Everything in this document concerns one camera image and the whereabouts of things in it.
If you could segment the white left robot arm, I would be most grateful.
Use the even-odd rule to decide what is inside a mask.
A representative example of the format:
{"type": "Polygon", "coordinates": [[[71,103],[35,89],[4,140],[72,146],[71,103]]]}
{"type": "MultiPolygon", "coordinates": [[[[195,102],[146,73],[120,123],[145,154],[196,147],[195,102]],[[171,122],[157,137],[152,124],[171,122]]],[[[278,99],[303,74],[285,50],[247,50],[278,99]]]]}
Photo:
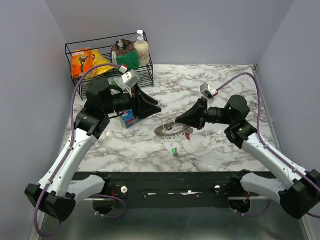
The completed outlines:
{"type": "Polygon", "coordinates": [[[101,173],[93,173],[71,185],[80,163],[109,125],[109,115],[131,110],[134,116],[143,120],[162,111],[158,101],[137,84],[130,93],[123,93],[106,79],[93,79],[88,84],[86,97],[84,108],[73,120],[68,144],[39,183],[29,184],[25,189],[25,195],[36,210],[59,222],[64,222],[76,204],[88,197],[104,198],[110,194],[110,178],[101,173]]]}

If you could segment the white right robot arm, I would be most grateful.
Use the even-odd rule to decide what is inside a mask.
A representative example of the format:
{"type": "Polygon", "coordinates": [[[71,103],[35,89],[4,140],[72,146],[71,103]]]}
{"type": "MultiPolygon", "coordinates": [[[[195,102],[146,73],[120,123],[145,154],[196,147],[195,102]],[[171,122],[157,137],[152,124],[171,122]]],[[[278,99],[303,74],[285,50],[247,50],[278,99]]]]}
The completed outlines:
{"type": "Polygon", "coordinates": [[[230,191],[236,196],[251,192],[266,197],[299,220],[320,202],[320,174],[295,164],[270,145],[246,120],[249,112],[246,99],[240,95],[233,95],[223,108],[208,107],[207,99],[202,97],[175,121],[198,130],[207,123],[227,125],[224,131],[227,139],[255,157],[275,176],[267,179],[244,170],[230,183],[230,191]]]}

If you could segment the steel key ring organiser disc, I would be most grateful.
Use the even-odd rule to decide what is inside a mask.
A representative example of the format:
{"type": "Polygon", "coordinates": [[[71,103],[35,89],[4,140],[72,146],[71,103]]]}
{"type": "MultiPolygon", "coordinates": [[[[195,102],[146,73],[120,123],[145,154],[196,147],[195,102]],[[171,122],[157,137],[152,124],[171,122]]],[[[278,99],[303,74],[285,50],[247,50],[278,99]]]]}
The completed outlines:
{"type": "Polygon", "coordinates": [[[194,130],[190,126],[176,122],[168,122],[158,126],[154,130],[154,133],[160,139],[171,140],[180,137],[187,137],[192,134],[193,131],[194,130]]]}

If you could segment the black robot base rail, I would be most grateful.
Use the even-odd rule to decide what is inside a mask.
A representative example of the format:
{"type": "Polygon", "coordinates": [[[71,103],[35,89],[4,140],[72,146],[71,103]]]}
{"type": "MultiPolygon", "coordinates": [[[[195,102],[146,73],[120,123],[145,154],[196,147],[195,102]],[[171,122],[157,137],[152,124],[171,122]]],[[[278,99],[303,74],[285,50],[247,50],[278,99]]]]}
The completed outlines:
{"type": "Polygon", "coordinates": [[[92,196],[98,210],[228,208],[249,203],[250,195],[233,180],[237,172],[101,172],[107,186],[92,196]]]}

